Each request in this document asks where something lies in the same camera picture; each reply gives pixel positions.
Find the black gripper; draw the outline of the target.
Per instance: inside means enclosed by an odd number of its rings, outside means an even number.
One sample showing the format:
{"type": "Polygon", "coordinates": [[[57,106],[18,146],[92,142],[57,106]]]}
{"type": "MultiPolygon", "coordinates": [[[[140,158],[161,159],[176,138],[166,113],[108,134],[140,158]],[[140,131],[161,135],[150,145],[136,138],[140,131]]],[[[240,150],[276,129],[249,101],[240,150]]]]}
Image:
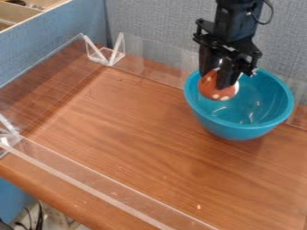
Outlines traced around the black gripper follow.
{"type": "Polygon", "coordinates": [[[261,51],[253,44],[262,0],[216,0],[214,20],[194,21],[193,41],[198,44],[198,72],[217,70],[216,88],[234,85],[241,73],[252,75],[261,51]]]}

